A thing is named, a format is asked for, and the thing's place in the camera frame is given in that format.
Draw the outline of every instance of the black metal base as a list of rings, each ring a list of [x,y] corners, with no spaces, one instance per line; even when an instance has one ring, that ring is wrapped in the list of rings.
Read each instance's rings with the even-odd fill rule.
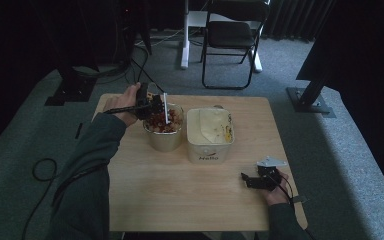
[[[301,104],[300,98],[305,88],[286,88],[296,112],[321,113],[324,118],[336,118],[331,107],[326,106],[322,96],[318,96],[311,105]]]
[[[45,106],[63,106],[65,102],[87,102],[97,81],[96,78],[78,77],[81,81],[78,87],[69,88],[64,81],[58,87],[54,96],[46,100]]]

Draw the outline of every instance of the round food container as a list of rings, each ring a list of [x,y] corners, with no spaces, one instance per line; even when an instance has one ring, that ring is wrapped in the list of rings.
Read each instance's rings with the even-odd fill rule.
[[[149,136],[150,145],[160,152],[171,152],[182,143],[183,109],[179,105],[167,104],[169,124],[165,115],[153,115],[143,121],[143,128]]]

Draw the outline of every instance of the black chair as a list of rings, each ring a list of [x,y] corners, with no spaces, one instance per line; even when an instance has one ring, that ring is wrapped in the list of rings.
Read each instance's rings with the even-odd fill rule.
[[[241,90],[249,86],[260,40],[260,32],[269,15],[269,5],[264,0],[210,0],[207,7],[207,20],[204,31],[204,43],[201,53],[202,85],[210,89]],[[212,20],[215,14],[228,18]],[[207,48],[232,49],[235,53],[207,52]],[[242,56],[243,63],[248,53],[252,54],[248,82],[243,86],[210,86],[205,83],[205,65],[207,55]]]

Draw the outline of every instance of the gray carpet floor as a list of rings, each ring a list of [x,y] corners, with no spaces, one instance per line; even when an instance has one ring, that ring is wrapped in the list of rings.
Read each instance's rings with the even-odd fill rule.
[[[286,93],[287,87],[302,88],[307,81],[295,77],[312,43],[263,39],[259,54],[263,71],[254,74],[244,90],[208,90],[201,85],[201,47],[191,44],[189,67],[180,68],[181,41],[153,45],[145,70],[169,95],[261,96],[269,99],[282,142],[301,195],[309,201],[304,210],[316,239],[384,239],[384,177],[357,126],[344,107],[340,94],[324,88],[321,96],[336,118],[317,113],[297,113]],[[134,59],[145,58],[139,49]],[[248,63],[238,65],[225,59],[209,60],[207,78],[219,83],[246,81]],[[111,66],[102,66],[102,71]],[[47,183],[32,177],[31,169],[42,158],[53,158],[59,169],[77,143],[104,93],[123,92],[139,76],[137,67],[124,75],[100,78],[88,102],[44,106],[58,88],[57,71],[40,81],[0,137],[0,239],[21,238],[29,214],[44,193]],[[141,81],[149,81],[142,74]],[[49,176],[52,166],[43,165],[38,175]],[[50,216],[55,184],[37,209],[26,239],[43,239]],[[173,239],[159,235],[154,239]],[[224,239],[240,239],[226,233]],[[265,239],[267,233],[259,233]]]

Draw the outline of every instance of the hand-mounted device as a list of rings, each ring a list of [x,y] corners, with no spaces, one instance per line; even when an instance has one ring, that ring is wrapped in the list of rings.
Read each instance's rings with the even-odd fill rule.
[[[285,161],[277,160],[272,157],[257,162],[257,172],[259,177],[249,177],[241,173],[242,180],[245,181],[248,188],[267,189],[273,191],[282,181],[279,171],[276,167],[286,166]]]
[[[148,83],[141,83],[139,90],[136,92],[136,104],[133,107],[113,108],[104,113],[115,114],[121,112],[130,112],[136,115],[139,120],[146,120],[152,114],[164,112],[164,104],[160,95],[148,95]]]

